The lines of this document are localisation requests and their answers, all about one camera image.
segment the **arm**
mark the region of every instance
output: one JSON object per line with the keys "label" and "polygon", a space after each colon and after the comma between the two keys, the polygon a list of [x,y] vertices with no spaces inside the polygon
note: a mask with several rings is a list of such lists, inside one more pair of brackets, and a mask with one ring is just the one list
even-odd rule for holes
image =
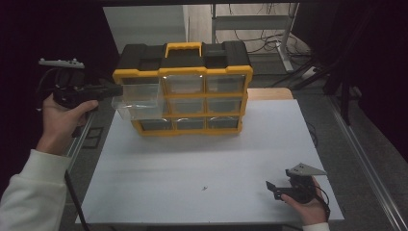
{"label": "arm", "polygon": [[67,110],[52,95],[43,102],[44,131],[20,174],[12,177],[0,203],[0,230],[58,230],[63,215],[64,173],[70,159],[62,156],[83,114],[97,106],[88,101]]}
{"label": "arm", "polygon": [[[315,182],[315,186],[319,187],[319,183],[316,181],[315,177],[313,177],[313,181]],[[318,196],[322,198],[321,191],[316,188]],[[324,209],[322,205],[316,200],[313,199],[311,202],[307,204],[300,204],[292,199],[290,196],[282,194],[282,199],[292,206],[298,213],[300,213],[300,217],[303,222],[303,230],[304,231],[328,231],[329,226],[326,222],[326,214],[324,213]]]}

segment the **white sleeve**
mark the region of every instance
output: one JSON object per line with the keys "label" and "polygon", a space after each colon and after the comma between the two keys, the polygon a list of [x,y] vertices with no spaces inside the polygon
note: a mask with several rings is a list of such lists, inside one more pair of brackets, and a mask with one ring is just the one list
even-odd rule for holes
{"label": "white sleeve", "polygon": [[0,202],[0,231],[59,230],[70,159],[31,150],[20,174],[12,177]]}
{"label": "white sleeve", "polygon": [[303,226],[303,231],[330,231],[328,223],[319,223]]}

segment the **white table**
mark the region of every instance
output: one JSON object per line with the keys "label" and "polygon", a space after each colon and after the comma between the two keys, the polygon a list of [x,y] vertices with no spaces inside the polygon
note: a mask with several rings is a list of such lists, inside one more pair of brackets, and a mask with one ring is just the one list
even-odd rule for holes
{"label": "white table", "polygon": [[[285,169],[299,163],[323,169],[295,100],[248,101],[242,132],[227,136],[141,137],[116,113],[83,210],[88,223],[299,221],[266,186],[288,187]],[[317,179],[330,219],[344,219],[327,177]]]}

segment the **human hand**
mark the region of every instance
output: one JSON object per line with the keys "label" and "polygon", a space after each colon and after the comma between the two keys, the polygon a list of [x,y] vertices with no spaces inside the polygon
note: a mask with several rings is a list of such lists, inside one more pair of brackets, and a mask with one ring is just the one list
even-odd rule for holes
{"label": "human hand", "polygon": [[[315,177],[312,178],[313,181],[315,182],[315,186],[320,187]],[[322,198],[321,190],[319,190],[319,188],[316,188],[316,193],[320,198]],[[326,214],[324,212],[324,208],[321,205],[321,203],[318,202],[315,198],[307,204],[300,204],[286,194],[282,194],[281,198],[287,204],[289,204],[295,210],[297,210],[298,213],[300,213],[300,217],[304,225],[312,225],[326,222]]]}
{"label": "human hand", "polygon": [[85,113],[96,108],[98,101],[91,100],[69,110],[53,99],[53,94],[42,103],[43,132],[36,150],[63,155],[71,142],[71,135],[77,126],[86,123]]}

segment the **metal bracket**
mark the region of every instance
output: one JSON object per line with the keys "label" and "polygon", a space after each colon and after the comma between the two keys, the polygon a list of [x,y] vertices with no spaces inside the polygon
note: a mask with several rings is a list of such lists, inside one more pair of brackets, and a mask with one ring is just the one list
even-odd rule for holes
{"label": "metal bracket", "polygon": [[311,176],[311,175],[327,175],[327,173],[323,170],[307,166],[305,164],[300,163],[299,165],[291,168],[289,173],[299,176]]}
{"label": "metal bracket", "polygon": [[73,59],[72,61],[62,61],[62,60],[46,61],[44,58],[41,58],[38,61],[38,64],[53,65],[53,66],[60,66],[60,67],[70,67],[70,68],[80,68],[80,69],[85,68],[84,64],[78,62],[77,59]]}

